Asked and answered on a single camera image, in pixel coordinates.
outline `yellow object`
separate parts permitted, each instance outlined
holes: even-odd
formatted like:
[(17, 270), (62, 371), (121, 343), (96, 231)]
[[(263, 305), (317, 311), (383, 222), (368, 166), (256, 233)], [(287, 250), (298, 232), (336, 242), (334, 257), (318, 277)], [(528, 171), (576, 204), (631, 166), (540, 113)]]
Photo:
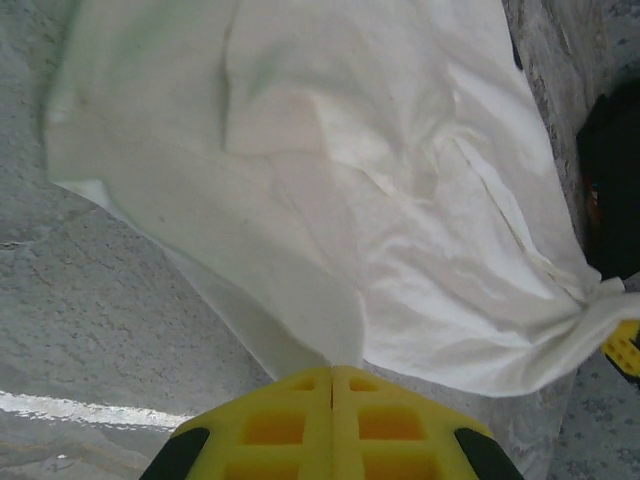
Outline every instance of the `yellow object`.
[(627, 320), (602, 345), (602, 351), (631, 382), (640, 382), (640, 320)]
[(160, 478), (522, 479), (481, 423), (350, 367), (305, 371), (184, 423), (142, 477)]

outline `gray concrete floor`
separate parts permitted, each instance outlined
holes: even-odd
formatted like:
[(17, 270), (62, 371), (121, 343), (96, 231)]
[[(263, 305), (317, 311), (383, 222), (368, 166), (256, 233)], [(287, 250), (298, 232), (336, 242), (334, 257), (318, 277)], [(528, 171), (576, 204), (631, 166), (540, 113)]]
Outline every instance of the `gray concrete floor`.
[[(73, 3), (0, 0), (2, 479), (137, 478), (181, 418), (269, 382), (157, 248), (46, 182), (38, 118)], [(572, 129), (606, 83), (606, 68), (591, 68), (599, 50), (588, 45), (584, 58), (559, 47), (553, 58), (537, 58), (548, 45), (536, 50), (532, 25), (567, 11), (554, 12), (554, 2), (505, 3), (525, 63), (537, 66), (528, 73), (579, 225)], [(578, 23), (600, 28), (581, 9), (587, 16)], [(583, 93), (567, 104), (563, 89)], [(571, 398), (572, 377), (531, 396), (492, 400), (378, 373), (487, 422), (530, 480), (545, 478), (569, 402), (552, 477), (638, 478), (638, 397), (597, 355)], [(110, 405), (124, 408), (114, 413)]]

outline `wrinkled fabric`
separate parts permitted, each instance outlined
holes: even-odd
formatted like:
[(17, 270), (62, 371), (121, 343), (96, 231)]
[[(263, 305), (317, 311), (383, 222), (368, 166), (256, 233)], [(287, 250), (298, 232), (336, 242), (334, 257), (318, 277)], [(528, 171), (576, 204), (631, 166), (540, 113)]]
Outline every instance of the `wrinkled fabric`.
[(275, 378), (524, 394), (640, 315), (584, 259), (499, 0), (85, 0), (45, 139)]

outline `white sheet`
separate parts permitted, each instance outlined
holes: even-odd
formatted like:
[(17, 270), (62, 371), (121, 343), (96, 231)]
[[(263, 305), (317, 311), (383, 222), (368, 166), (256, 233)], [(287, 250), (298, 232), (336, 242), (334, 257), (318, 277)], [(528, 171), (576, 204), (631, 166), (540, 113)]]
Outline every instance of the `white sheet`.
[(45, 125), (51, 180), (276, 378), (523, 394), (640, 315), (582, 255), (499, 0), (85, 0)]

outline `white fabric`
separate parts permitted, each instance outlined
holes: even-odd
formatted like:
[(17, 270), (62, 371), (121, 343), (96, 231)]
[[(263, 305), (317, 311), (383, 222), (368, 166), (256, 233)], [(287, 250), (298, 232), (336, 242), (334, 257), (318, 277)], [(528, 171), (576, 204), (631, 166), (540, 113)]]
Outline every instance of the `white fabric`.
[(640, 315), (582, 255), (500, 0), (85, 0), (45, 138), (276, 378), (522, 394)]

